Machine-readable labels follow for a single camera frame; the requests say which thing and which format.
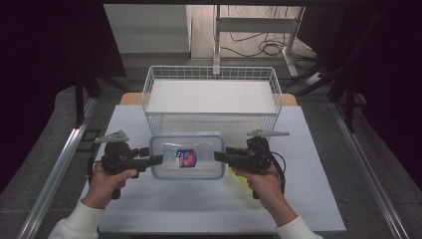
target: white sleeve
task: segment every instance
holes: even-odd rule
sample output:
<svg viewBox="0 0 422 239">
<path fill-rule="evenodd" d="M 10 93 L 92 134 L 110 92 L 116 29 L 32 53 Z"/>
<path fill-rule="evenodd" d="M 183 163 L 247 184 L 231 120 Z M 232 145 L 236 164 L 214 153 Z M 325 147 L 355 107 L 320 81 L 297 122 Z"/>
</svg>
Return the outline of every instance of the white sleeve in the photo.
<svg viewBox="0 0 422 239">
<path fill-rule="evenodd" d="M 105 210 L 90 208 L 80 200 L 72 214 L 56 224 L 49 239 L 97 239 L 97 228 L 105 213 Z"/>
<path fill-rule="evenodd" d="M 276 228 L 276 232 L 282 239 L 322 239 L 321 236 L 313 233 L 301 216 Z"/>
</svg>

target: container lid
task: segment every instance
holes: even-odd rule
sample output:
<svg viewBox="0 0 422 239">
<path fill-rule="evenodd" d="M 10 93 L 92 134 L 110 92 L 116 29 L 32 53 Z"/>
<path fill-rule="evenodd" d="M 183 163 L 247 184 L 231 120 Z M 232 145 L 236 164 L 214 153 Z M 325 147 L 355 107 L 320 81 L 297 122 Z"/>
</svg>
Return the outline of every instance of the container lid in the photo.
<svg viewBox="0 0 422 239">
<path fill-rule="evenodd" d="M 214 159 L 214 151 L 224 152 L 219 132 L 161 133 L 150 141 L 151 155 L 163 154 L 160 165 L 152 166 L 158 179 L 218 179 L 225 163 Z"/>
</svg>

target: wire basket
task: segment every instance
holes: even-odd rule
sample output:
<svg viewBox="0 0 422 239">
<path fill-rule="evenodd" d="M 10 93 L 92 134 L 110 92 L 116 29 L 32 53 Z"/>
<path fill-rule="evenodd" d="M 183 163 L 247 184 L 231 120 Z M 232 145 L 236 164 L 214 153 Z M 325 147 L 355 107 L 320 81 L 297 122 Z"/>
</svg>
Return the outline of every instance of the wire basket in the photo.
<svg viewBox="0 0 422 239">
<path fill-rule="evenodd" d="M 220 67 L 214 75 L 213 67 L 152 66 L 142 102 L 153 135 L 220 131 L 230 142 L 245 130 L 273 130 L 282 92 L 273 68 Z"/>
</svg>

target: hand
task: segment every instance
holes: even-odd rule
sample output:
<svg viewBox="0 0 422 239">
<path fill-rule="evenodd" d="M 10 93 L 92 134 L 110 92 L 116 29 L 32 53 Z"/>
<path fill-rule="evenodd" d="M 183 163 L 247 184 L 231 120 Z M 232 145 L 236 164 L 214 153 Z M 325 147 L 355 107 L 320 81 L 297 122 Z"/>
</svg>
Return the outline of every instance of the hand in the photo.
<svg viewBox="0 0 422 239">
<path fill-rule="evenodd" d="M 236 168 L 233 168 L 233 171 L 248 179 L 249 187 L 260 195 L 261 204 L 273 216 L 277 226 L 286 225 L 298 217 L 283 195 L 279 174 L 273 165 L 263 174 L 254 174 Z"/>
<path fill-rule="evenodd" d="M 117 175 L 111 175 L 103 170 L 102 164 L 98 162 L 94 169 L 90 189 L 82 203 L 90 208 L 105 209 L 111 202 L 111 195 L 115 189 L 125 186 L 128 179 L 137 174 L 135 169 L 127 170 Z"/>
</svg>

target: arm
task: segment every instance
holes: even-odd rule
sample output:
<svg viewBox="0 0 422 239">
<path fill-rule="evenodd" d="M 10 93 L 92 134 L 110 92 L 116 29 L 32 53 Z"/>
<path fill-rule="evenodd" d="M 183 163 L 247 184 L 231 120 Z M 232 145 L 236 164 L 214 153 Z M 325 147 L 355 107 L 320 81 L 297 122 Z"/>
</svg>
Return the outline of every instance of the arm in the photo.
<svg viewBox="0 0 422 239">
<path fill-rule="evenodd" d="M 68 218 L 56 224 L 49 238 L 99 238 L 97 228 L 106 213 L 106 206 L 111 202 L 112 192 L 123 188 L 125 182 L 136 174 L 136 170 L 127 170 L 110 175 L 105 173 L 101 163 L 97 163 L 87 196 L 78 202 Z"/>
<path fill-rule="evenodd" d="M 299 216 L 280 189 L 279 175 L 272 165 L 265 174 L 253 174 L 233 168 L 239 176 L 248 179 L 251 189 L 260 195 L 261 204 L 267 209 L 277 224 L 276 231 L 283 239 L 318 239 L 321 238 L 311 231 L 305 221 Z"/>
</svg>

